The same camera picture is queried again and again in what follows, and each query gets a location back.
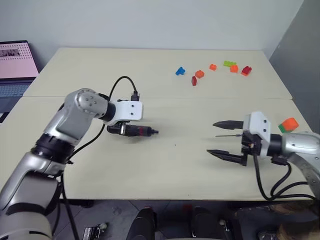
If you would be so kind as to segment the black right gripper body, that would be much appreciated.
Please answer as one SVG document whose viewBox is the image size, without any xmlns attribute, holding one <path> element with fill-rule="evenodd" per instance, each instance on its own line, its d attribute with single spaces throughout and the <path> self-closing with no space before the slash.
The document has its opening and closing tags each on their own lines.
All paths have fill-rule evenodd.
<svg viewBox="0 0 320 240">
<path fill-rule="evenodd" d="M 244 130 L 241 138 L 241 157 L 240 164 L 242 166 L 247 165 L 248 155 L 259 156 L 262 148 L 262 139 L 257 134 L 251 134 L 248 130 Z"/>
</svg>

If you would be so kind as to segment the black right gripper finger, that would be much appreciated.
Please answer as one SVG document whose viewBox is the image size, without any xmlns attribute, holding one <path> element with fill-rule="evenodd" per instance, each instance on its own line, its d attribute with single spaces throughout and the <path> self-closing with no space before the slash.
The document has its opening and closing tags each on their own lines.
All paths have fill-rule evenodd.
<svg viewBox="0 0 320 240">
<path fill-rule="evenodd" d="M 214 127 L 226 129 L 226 130 L 235 130 L 243 129 L 244 122 L 238 120 L 224 120 L 218 121 L 212 124 Z"/>
<path fill-rule="evenodd" d="M 206 151 L 221 160 L 242 164 L 243 157 L 241 155 L 231 154 L 228 151 L 218 149 L 207 149 Z"/>
</svg>

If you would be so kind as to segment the black electric screwdriver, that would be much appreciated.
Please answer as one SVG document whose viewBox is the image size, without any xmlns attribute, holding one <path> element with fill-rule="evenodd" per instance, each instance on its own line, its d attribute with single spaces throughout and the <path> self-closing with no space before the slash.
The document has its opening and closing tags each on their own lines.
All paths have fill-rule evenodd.
<svg viewBox="0 0 320 240">
<path fill-rule="evenodd" d="M 115 126 L 115 125 L 108 125 L 107 131 L 111 134 L 118 134 L 121 136 L 125 136 L 125 125 L 121 128 Z M 158 134 L 159 131 L 151 128 L 150 126 L 142 126 L 142 125 L 132 125 L 131 124 L 131 133 L 132 136 L 128 137 L 151 137 L 154 134 Z"/>
</svg>

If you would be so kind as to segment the large orange toy block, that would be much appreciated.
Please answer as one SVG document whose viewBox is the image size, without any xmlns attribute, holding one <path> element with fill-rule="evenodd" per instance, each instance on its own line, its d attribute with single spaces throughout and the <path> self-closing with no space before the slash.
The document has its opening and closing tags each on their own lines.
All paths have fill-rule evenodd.
<svg viewBox="0 0 320 240">
<path fill-rule="evenodd" d="M 294 117 L 287 118 L 281 123 L 285 132 L 292 132 L 299 127 L 299 123 Z"/>
</svg>

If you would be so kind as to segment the dark rounded shape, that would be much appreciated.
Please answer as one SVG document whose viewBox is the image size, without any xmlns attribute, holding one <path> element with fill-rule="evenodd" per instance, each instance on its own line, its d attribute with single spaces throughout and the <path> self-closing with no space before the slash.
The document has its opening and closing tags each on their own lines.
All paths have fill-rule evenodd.
<svg viewBox="0 0 320 240">
<path fill-rule="evenodd" d="M 190 231 L 193 238 L 236 240 L 230 220 L 219 218 L 213 212 L 200 206 L 192 210 Z"/>
<path fill-rule="evenodd" d="M 151 207 L 145 207 L 133 220 L 126 240 L 155 240 L 157 225 L 157 214 Z"/>
</svg>

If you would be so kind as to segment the brown fuzzy shape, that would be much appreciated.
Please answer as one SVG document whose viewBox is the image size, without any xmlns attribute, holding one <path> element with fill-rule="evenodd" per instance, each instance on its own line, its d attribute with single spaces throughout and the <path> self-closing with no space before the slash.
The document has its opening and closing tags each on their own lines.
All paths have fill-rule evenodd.
<svg viewBox="0 0 320 240">
<path fill-rule="evenodd" d="M 311 201 L 279 203 L 272 212 L 286 217 L 271 240 L 320 240 L 320 210 Z"/>
</svg>

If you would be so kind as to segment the small black device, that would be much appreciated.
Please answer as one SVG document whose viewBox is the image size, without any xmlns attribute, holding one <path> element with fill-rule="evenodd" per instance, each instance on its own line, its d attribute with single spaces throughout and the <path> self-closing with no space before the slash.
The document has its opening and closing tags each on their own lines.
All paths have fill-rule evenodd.
<svg viewBox="0 0 320 240">
<path fill-rule="evenodd" d="M 108 223 L 106 222 L 94 226 L 87 226 L 84 228 L 82 240 L 99 240 L 107 228 Z"/>
</svg>

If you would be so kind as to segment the laptop with pink screen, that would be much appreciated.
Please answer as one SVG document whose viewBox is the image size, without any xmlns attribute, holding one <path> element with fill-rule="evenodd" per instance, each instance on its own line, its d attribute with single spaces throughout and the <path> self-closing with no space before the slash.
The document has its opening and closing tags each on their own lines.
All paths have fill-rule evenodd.
<svg viewBox="0 0 320 240">
<path fill-rule="evenodd" d="M 0 41 L 0 124 L 38 75 L 27 40 Z"/>
</svg>

